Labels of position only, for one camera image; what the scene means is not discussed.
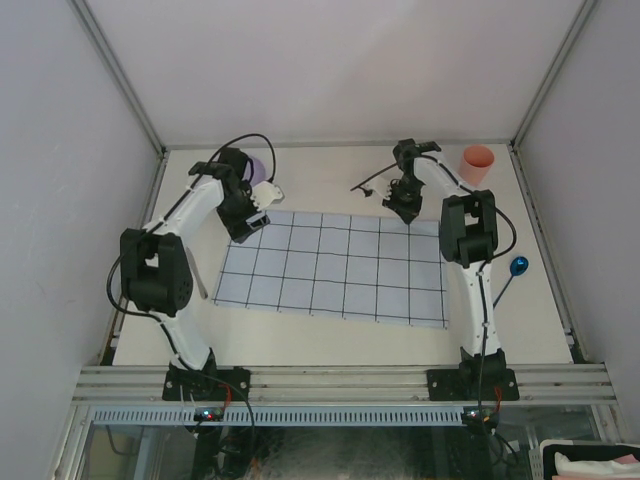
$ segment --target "white table surface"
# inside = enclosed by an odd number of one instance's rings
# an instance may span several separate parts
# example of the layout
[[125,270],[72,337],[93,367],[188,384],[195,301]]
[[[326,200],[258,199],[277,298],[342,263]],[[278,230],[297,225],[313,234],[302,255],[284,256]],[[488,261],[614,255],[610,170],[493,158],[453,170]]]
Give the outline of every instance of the white table surface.
[[[571,355],[553,300],[533,229],[518,186],[506,145],[488,145],[496,162],[480,185],[489,188],[497,205],[518,231],[512,255],[493,264],[494,297],[509,276],[509,263],[525,255],[529,270],[515,279],[496,308],[498,336],[510,364],[570,363]],[[462,146],[443,146],[449,162],[457,167]],[[245,149],[270,169],[267,149]],[[210,150],[175,150],[168,160],[154,218],[164,213],[184,191],[187,171],[206,161]],[[391,147],[300,147],[277,149],[276,183],[286,200],[279,210],[342,213],[392,217],[379,199],[364,198],[349,189],[393,162]],[[397,170],[386,174],[399,177]],[[437,220],[441,202],[423,189],[421,218]],[[507,225],[498,219],[499,250],[509,244]],[[212,212],[189,245],[211,294],[216,287],[229,237]],[[192,297],[202,335],[213,347],[219,365],[450,365],[460,361],[456,340],[461,318],[460,293],[448,269],[450,329],[382,325],[307,314],[278,313],[213,305]],[[115,365],[166,365],[171,354],[166,339],[148,318],[127,317],[118,341]]]

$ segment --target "red wire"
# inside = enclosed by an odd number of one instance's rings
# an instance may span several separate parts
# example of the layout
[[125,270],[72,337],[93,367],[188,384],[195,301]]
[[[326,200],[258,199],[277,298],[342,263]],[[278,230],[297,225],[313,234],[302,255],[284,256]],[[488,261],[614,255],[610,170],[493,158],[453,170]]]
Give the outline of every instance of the red wire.
[[222,407],[222,411],[224,412],[231,403],[231,388],[229,388],[229,385],[225,384],[222,384],[222,386],[227,390],[227,398],[224,401],[224,407]]
[[493,387],[493,391],[496,393],[496,399],[498,400],[494,411],[499,412],[500,408],[502,408],[502,389],[500,387]]

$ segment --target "gray wall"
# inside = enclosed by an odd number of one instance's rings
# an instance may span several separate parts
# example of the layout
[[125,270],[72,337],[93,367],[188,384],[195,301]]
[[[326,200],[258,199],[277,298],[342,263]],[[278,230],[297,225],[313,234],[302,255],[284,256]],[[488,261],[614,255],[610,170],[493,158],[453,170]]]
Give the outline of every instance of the gray wall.
[[155,155],[62,0],[0,15],[0,470],[44,478]]
[[640,2],[604,1],[523,147],[578,325],[640,438]]

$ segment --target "glass panel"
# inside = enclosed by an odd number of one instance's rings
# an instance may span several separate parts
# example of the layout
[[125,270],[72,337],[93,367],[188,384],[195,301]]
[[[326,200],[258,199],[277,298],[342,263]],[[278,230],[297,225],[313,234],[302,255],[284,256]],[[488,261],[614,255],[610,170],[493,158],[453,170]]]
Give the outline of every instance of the glass panel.
[[464,427],[257,428],[252,450],[248,428],[93,426],[80,479],[532,479],[539,442],[596,440],[592,425],[588,407],[505,406],[497,432],[515,455]]

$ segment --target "grid paper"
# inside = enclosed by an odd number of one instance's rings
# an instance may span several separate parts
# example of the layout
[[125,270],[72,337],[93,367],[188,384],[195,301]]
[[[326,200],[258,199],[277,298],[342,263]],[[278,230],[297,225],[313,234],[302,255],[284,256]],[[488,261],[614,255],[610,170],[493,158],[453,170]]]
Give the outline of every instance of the grid paper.
[[394,325],[446,328],[438,222],[268,212],[230,243],[214,303]]

